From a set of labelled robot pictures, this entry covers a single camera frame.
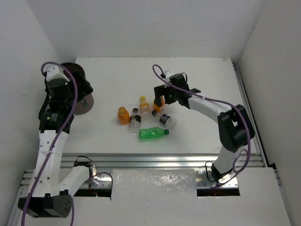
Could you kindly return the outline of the orange bottle orange cap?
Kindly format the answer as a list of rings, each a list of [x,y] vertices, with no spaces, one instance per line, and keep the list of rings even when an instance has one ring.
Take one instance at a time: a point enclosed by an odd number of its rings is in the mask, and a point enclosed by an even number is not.
[[[154,109],[155,111],[157,111],[158,113],[164,110],[164,105],[165,105],[165,101],[164,101],[163,98],[161,98],[161,106],[157,106],[157,105],[155,104],[155,101],[153,101],[153,109]]]

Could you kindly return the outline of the clear Pepsi bottle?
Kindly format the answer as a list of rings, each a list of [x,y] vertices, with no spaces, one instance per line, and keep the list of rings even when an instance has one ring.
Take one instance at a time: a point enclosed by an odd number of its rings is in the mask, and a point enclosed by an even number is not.
[[[152,115],[158,123],[165,126],[169,130],[173,130],[177,124],[177,121],[174,117],[171,117],[165,113],[161,113],[161,112],[157,112],[156,110],[153,110]]]

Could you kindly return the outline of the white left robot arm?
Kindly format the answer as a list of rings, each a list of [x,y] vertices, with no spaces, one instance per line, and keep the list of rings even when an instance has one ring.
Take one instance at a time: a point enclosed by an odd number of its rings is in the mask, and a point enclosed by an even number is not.
[[[28,194],[20,198],[18,208],[33,218],[66,218],[73,197],[90,177],[90,165],[75,162],[71,172],[59,179],[65,142],[70,133],[73,111],[78,99],[74,79],[46,79],[50,93],[49,109],[40,116],[40,146]]]

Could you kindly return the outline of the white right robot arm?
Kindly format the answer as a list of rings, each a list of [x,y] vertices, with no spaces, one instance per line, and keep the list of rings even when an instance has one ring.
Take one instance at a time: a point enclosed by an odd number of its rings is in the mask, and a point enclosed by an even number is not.
[[[157,77],[163,85],[154,88],[156,104],[160,105],[160,98],[164,97],[166,104],[178,102],[217,123],[222,147],[211,166],[211,176],[217,186],[222,185],[220,180],[224,176],[230,173],[237,176],[243,171],[250,160],[251,139],[255,135],[245,107],[208,98],[199,89],[190,89],[183,73]]]

